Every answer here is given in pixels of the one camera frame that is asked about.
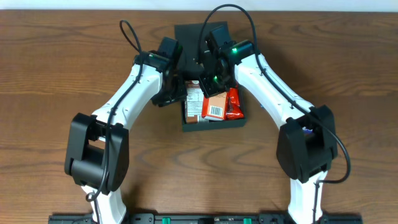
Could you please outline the brown carton with barcode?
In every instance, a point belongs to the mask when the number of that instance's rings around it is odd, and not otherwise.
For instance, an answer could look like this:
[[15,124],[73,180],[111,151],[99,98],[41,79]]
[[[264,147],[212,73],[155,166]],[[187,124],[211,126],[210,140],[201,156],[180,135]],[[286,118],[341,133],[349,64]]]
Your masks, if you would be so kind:
[[198,80],[189,80],[185,82],[187,88],[187,98],[185,100],[185,122],[187,124],[208,123],[202,118],[204,95],[199,86]]

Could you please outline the orange carton with barcode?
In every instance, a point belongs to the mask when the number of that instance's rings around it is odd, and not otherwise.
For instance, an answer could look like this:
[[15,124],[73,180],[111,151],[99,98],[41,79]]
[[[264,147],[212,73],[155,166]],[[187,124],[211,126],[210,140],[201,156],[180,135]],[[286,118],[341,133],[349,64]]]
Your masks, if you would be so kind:
[[227,93],[203,99],[201,117],[211,121],[223,121],[226,119]]

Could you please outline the red Reeses candy bag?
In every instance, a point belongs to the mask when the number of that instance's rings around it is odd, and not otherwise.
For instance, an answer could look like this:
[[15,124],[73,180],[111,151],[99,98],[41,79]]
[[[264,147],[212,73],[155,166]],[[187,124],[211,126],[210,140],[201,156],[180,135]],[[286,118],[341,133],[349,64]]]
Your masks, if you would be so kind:
[[239,91],[237,88],[229,89],[226,118],[228,120],[236,120],[244,118],[239,101]]

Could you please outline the dark green hinged box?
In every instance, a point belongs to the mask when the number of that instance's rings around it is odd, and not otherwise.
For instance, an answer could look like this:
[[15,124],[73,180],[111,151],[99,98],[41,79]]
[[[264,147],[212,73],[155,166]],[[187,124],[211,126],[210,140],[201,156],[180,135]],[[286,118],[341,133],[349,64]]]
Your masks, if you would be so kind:
[[[197,81],[199,75],[204,71],[200,65],[195,62],[197,56],[197,42],[202,24],[180,24],[174,25],[174,35],[183,47],[182,54],[178,61],[177,69],[185,82],[190,80]],[[181,101],[182,112],[182,130],[183,132],[206,131],[212,129],[240,128],[247,122],[246,102],[244,100],[243,87],[238,87],[240,109],[244,118],[224,121],[205,121],[200,123],[187,123],[185,114],[185,101]]]

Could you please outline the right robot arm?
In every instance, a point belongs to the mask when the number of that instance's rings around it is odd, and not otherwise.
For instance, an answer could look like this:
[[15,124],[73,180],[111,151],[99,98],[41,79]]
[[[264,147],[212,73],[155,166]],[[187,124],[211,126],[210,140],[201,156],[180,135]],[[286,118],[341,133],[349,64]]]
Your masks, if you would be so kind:
[[298,96],[251,41],[205,43],[208,50],[200,54],[210,69],[200,76],[205,96],[239,85],[260,102],[279,130],[276,155],[290,179],[288,213],[295,223],[316,223],[323,215],[322,185],[338,154],[333,113]]

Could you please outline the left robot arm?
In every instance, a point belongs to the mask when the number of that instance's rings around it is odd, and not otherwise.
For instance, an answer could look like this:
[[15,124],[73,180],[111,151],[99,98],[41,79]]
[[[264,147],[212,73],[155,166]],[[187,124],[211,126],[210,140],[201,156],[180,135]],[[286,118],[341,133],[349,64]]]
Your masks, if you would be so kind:
[[181,47],[139,52],[117,92],[91,115],[72,119],[64,169],[86,193],[90,222],[126,221],[120,186],[129,167],[129,132],[149,101],[163,107],[187,95],[175,75],[181,52]]

